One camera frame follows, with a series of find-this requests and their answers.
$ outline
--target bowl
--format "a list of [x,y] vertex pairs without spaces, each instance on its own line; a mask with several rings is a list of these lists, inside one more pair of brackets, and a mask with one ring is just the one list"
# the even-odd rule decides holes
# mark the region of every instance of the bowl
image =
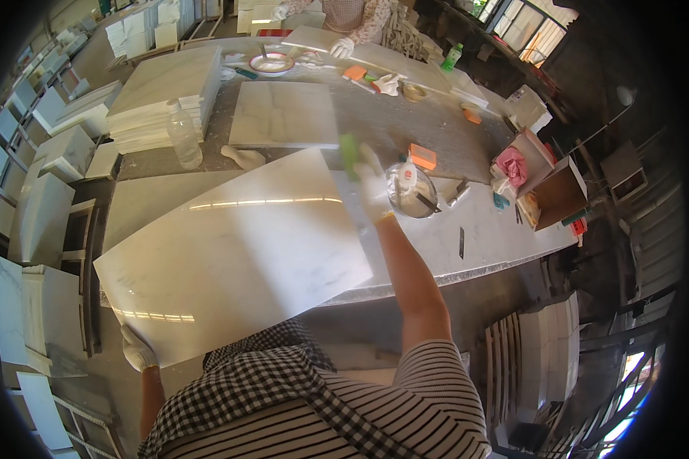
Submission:
[[406,82],[403,84],[403,96],[409,102],[418,102],[426,97],[426,91],[420,86]]
[[[398,170],[400,170],[402,165],[403,162],[397,162],[385,171],[388,199],[393,209],[395,212],[411,218],[428,218],[432,216],[434,211],[418,200],[414,193],[409,196],[399,196],[396,187],[396,178],[398,177]],[[439,204],[439,195],[436,193],[434,183],[418,166],[416,166],[416,185],[414,185],[414,187],[418,188],[421,194],[432,203]]]
[[267,53],[268,54],[268,59],[279,59],[283,60],[286,62],[286,65],[282,67],[279,70],[264,70],[260,68],[260,65],[265,61],[265,57],[263,57],[262,54],[259,54],[258,56],[255,56],[253,59],[251,59],[248,62],[248,65],[250,66],[251,69],[253,69],[253,72],[257,73],[258,75],[261,75],[263,77],[280,77],[281,75],[285,75],[286,72],[294,68],[294,65],[296,65],[296,61],[292,57],[288,57],[283,53]]

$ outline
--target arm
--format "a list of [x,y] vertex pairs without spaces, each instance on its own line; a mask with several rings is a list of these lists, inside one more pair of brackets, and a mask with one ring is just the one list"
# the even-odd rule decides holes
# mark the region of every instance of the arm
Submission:
[[429,268],[403,233],[394,215],[376,223],[401,314],[403,351],[427,339],[452,339],[449,311]]
[[291,15],[301,13],[313,0],[284,0],[280,5],[273,7],[270,18],[273,21],[283,21]]
[[140,387],[142,392],[140,411],[140,438],[145,440],[153,424],[156,423],[158,412],[166,402],[161,370],[158,359],[150,347],[136,335],[129,326],[119,328],[122,333],[122,352],[133,368],[140,372]]
[[355,164],[360,199],[375,225],[395,298],[403,314],[403,351],[427,339],[452,339],[444,299],[426,263],[403,233],[388,199],[385,174],[374,151],[360,146],[365,162]]
[[362,12],[362,25],[349,34],[349,39],[356,45],[372,41],[377,33],[383,30],[390,13],[389,0],[366,0]]
[[140,374],[142,387],[142,408],[140,410],[140,438],[145,440],[153,429],[161,407],[166,403],[166,394],[161,383],[161,370],[152,366]]

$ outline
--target checkered apron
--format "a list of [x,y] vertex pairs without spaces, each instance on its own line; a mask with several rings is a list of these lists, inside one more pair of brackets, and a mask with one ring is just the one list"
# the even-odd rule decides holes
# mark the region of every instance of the checkered apron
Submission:
[[[325,30],[347,35],[362,25],[362,13],[365,0],[322,0],[322,11],[327,17],[324,20]],[[380,44],[382,32],[372,39]]]
[[164,444],[223,426],[283,402],[304,399],[313,411],[365,457],[418,458],[327,389],[316,368],[334,365],[297,319],[208,354],[201,378],[169,398],[138,449],[157,457]]

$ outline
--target orange sponge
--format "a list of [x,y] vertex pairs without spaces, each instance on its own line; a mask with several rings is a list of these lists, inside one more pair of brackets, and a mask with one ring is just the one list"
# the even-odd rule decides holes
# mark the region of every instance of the orange sponge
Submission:
[[477,112],[473,112],[470,109],[464,109],[462,110],[462,113],[464,113],[464,117],[470,120],[474,124],[480,124],[482,123],[482,118],[480,118],[480,115],[477,114]]
[[436,167],[436,153],[422,146],[412,143],[408,146],[413,163],[424,169],[432,170]]
[[349,69],[344,71],[345,77],[349,77],[355,81],[358,81],[358,79],[362,78],[365,76],[367,73],[367,70],[365,70],[364,67],[360,67],[359,65],[353,65]]

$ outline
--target floral sleeve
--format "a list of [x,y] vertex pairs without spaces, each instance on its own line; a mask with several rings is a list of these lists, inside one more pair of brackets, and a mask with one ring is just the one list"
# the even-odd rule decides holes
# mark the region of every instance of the floral sleeve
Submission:
[[349,34],[349,38],[358,43],[370,42],[378,36],[390,17],[390,0],[365,0],[362,13],[362,25]]

